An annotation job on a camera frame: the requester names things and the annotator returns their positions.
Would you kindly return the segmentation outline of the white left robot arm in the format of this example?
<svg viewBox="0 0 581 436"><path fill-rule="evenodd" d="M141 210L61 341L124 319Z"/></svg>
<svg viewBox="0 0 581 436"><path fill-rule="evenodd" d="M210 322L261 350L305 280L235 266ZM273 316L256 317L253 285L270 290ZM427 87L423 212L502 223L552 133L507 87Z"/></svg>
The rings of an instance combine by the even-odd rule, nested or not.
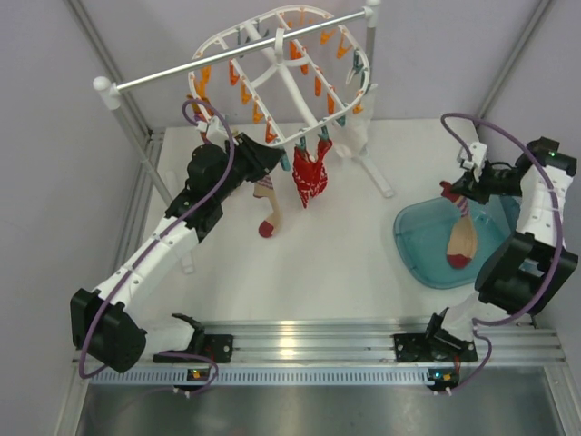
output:
<svg viewBox="0 0 581 436"><path fill-rule="evenodd" d="M186 361L202 356L203 327L175 313L166 322L146 325L139 309L183 256L201 243L223 216L222 202L241 184L269 175L285 155L238 134L232 144L203 144L192 151L187 178L153 234L110 278L92 291L81 289L70 301L72 339L117 372L143 356L176 352Z"/></svg>

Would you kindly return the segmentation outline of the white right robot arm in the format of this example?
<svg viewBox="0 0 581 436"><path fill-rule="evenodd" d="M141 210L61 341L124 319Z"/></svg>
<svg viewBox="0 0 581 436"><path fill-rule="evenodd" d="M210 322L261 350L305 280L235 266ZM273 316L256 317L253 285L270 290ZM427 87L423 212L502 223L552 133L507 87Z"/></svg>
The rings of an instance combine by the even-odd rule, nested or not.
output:
<svg viewBox="0 0 581 436"><path fill-rule="evenodd" d="M434 360L456 360L468 352L483 324L478 312L490 304L507 314L496 326L540 313L578 265L566 249L563 213L566 192L576 176L577 160L558 151L557 141L540 137L527 145L509 168L497 169L476 143L473 163L454 183L441 182L441 194L461 212L461 239L449 246L454 261L466 261L475 229L468 203L485 204L492 195L517 197L521 203L515 230L487 258L475 280L475 292L463 303L431 316L423 347Z"/></svg>

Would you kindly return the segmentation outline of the white round clip hanger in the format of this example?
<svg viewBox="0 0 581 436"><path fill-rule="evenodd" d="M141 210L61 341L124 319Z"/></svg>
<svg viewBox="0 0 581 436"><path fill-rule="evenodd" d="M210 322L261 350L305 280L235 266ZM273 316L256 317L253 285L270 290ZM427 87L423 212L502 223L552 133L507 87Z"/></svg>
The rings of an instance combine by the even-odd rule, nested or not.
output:
<svg viewBox="0 0 581 436"><path fill-rule="evenodd" d="M275 8L208 38L189 73L194 96L203 98L214 57L227 64L229 81L254 123L266 124L266 141L302 142L328 126L347 129L351 157L364 146L374 108L372 65L379 3L335 17L318 7Z"/></svg>

